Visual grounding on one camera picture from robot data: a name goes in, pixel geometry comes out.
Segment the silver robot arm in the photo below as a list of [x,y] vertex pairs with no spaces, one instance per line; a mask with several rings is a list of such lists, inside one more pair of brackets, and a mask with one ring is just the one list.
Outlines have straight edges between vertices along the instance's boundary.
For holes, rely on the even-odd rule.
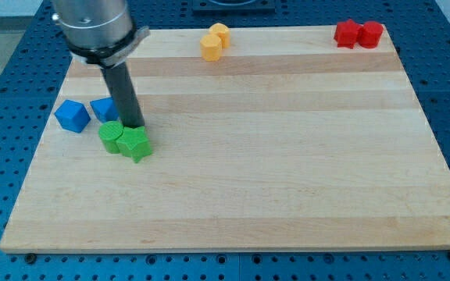
[[124,63],[150,35],[138,27],[127,0],[53,0],[52,21],[61,27],[74,58],[111,69]]

